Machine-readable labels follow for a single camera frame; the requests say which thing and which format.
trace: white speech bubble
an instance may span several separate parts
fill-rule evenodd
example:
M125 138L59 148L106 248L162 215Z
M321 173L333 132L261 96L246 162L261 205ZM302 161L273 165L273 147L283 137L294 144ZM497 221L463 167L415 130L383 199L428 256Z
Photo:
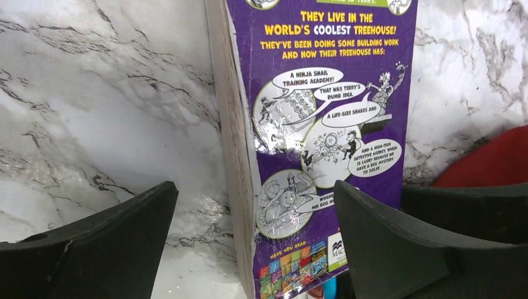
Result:
M315 194L307 194L305 195L307 197L311 197L312 199L308 201L306 204L303 204L302 206L298 207L296 209L297 213L310 213L315 212L318 210L326 209L327 207L331 207L334 205L334 193L328 193L323 196L315 195Z
M337 82L325 85L314 92L321 101L343 101L357 97L366 90L365 85L357 82Z
M367 93L361 102L348 103L330 110L321 119L330 128L346 128L371 120L380 112L380 105L369 102Z
M357 150L348 170L359 178L371 178L389 170L402 157L402 146L391 139L379 139Z
M289 70L273 78L275 86L287 91L278 98L289 97L295 90L316 89L330 83L335 83L343 78L340 70L329 67L306 67L303 69Z

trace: purple book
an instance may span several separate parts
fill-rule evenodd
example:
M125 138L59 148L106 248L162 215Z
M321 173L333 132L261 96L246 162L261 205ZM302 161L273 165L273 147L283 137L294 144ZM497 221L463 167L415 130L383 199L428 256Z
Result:
M291 298L347 270L337 180L398 207L417 4L227 0L258 166L256 298Z

